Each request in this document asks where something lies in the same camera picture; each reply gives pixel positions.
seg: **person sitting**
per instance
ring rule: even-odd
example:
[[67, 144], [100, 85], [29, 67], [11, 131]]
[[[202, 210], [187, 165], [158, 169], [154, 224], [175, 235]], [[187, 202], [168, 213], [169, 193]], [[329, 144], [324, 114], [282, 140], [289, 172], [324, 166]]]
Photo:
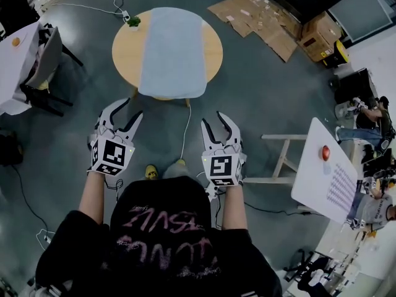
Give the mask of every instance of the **person sitting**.
[[373, 189], [373, 197], [357, 192], [346, 222], [353, 230], [364, 228], [365, 231], [376, 231], [389, 221], [396, 219], [396, 206], [392, 197]]
[[369, 110], [361, 108], [364, 113], [372, 122], [376, 122], [379, 126], [375, 129], [345, 129], [337, 127], [335, 130], [335, 139], [338, 143], [345, 140], [365, 140], [378, 148], [383, 140], [387, 137], [392, 128], [388, 112], [389, 100], [383, 96], [378, 101], [378, 109]]

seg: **white table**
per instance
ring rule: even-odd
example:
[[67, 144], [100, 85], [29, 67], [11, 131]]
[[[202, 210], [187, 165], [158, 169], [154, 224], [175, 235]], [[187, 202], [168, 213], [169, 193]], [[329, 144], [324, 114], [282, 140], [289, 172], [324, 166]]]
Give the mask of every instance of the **white table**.
[[[321, 158], [327, 145], [330, 157]], [[356, 192], [358, 173], [330, 132], [313, 118], [291, 191], [294, 200], [344, 223]]]
[[[19, 114], [31, 108], [19, 85], [28, 77], [38, 51], [39, 22], [21, 28], [0, 42], [0, 114]], [[18, 37], [20, 45], [12, 40]]]

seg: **black bag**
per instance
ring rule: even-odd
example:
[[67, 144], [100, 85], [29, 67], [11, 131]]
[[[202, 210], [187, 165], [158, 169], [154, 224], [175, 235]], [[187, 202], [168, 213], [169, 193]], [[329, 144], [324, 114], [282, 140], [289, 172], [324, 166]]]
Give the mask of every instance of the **black bag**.
[[15, 136], [0, 134], [0, 165], [16, 165], [23, 159], [22, 148]]

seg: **blue jeans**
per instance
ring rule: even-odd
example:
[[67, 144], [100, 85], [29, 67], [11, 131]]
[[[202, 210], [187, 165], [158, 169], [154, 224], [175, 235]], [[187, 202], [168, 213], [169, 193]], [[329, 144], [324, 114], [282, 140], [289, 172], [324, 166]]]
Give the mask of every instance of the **blue jeans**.
[[361, 139], [366, 140], [373, 146], [377, 147], [381, 140], [382, 135], [378, 127], [375, 129], [345, 129], [340, 128], [337, 131], [338, 138], [341, 141]]

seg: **gray floor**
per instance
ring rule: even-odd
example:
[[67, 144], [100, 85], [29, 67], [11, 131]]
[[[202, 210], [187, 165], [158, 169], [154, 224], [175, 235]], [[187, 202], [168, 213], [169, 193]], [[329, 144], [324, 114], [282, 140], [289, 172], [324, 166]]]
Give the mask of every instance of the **gray floor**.
[[[255, 34], [241, 38], [206, 8], [222, 0], [125, 0], [132, 14], [153, 7], [171, 6], [199, 14], [218, 33], [224, 51], [223, 64], [200, 98], [193, 99], [192, 117], [186, 135], [184, 158], [193, 173], [202, 171], [204, 149], [200, 120], [205, 117], [218, 126], [216, 110], [239, 125], [244, 152], [248, 155], [248, 176], [270, 175], [281, 142], [264, 142], [260, 135], [306, 134], [313, 117], [329, 129], [335, 127], [334, 99], [327, 86], [331, 73], [314, 64], [297, 49], [288, 63]], [[67, 0], [113, 11], [111, 0]], [[17, 115], [0, 117], [0, 125], [17, 131], [25, 149], [18, 166], [31, 206], [56, 230], [68, 211], [77, 208], [85, 170], [90, 163], [86, 136], [99, 112], [111, 102], [129, 97], [131, 86], [118, 74], [111, 58], [113, 39], [122, 20], [102, 12], [70, 6], [53, 6], [45, 19], [59, 27], [64, 44], [84, 63], [84, 69], [64, 56], [51, 88], [53, 93], [74, 102], [73, 108], [59, 106], [59, 118], [32, 108]], [[135, 136], [136, 152], [122, 178], [124, 185], [144, 175], [147, 164], [164, 170], [180, 156], [188, 109], [182, 100], [162, 102], [140, 95], [116, 118], [125, 124], [128, 116], [144, 110], [144, 119]], [[288, 158], [298, 162], [303, 146], [291, 145]], [[24, 204], [19, 180], [12, 168], [0, 168], [0, 275], [19, 290], [34, 274], [42, 249], [35, 234], [43, 227]], [[247, 184], [246, 201], [269, 210], [295, 210], [288, 186]], [[115, 204], [113, 191], [106, 191], [106, 221]], [[217, 204], [212, 204], [213, 212]], [[254, 244], [275, 270], [288, 265], [301, 247], [315, 248], [328, 220], [269, 214], [247, 208]]]

